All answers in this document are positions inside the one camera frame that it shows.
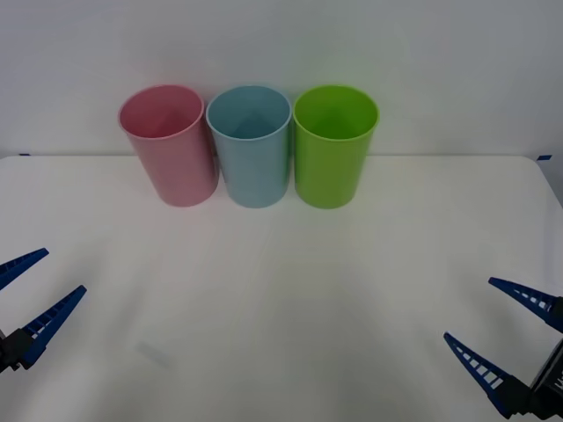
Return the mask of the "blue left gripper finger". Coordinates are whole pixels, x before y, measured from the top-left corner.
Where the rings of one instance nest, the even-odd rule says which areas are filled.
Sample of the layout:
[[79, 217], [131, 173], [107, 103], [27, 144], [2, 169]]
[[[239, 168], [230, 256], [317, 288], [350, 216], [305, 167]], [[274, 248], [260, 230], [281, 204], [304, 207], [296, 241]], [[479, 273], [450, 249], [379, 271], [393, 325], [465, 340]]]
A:
[[86, 292], [85, 286], [77, 287], [30, 323], [5, 337], [4, 369], [32, 367]]
[[0, 289], [4, 289], [17, 277], [49, 254], [46, 248], [29, 252], [0, 265]]

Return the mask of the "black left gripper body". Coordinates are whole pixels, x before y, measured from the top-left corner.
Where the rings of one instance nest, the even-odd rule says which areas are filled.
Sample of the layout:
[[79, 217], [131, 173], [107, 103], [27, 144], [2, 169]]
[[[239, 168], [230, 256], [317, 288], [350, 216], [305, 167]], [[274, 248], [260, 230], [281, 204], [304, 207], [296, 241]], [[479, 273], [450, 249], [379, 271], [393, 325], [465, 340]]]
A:
[[0, 372], [13, 365], [13, 352], [11, 341], [2, 331], [0, 331]]

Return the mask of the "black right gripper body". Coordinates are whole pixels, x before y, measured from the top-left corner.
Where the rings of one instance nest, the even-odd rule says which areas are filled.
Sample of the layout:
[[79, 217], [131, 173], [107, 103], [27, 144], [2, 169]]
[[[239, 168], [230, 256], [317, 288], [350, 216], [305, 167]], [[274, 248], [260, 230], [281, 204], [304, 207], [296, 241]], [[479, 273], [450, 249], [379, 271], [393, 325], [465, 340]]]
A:
[[531, 386], [532, 413], [540, 420], [562, 417], [562, 341], [552, 350]]

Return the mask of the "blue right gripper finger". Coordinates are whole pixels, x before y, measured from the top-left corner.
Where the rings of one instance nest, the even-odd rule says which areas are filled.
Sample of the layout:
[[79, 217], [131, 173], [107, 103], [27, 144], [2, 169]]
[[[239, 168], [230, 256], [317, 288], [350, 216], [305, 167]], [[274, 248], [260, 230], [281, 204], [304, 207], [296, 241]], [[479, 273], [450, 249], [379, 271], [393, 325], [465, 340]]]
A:
[[483, 358], [448, 332], [443, 334], [443, 339], [502, 417], [511, 418], [516, 414], [531, 413], [531, 390], [526, 384]]
[[491, 277], [488, 283], [519, 302], [559, 333], [563, 332], [561, 296], [549, 295], [534, 288], [494, 277]]

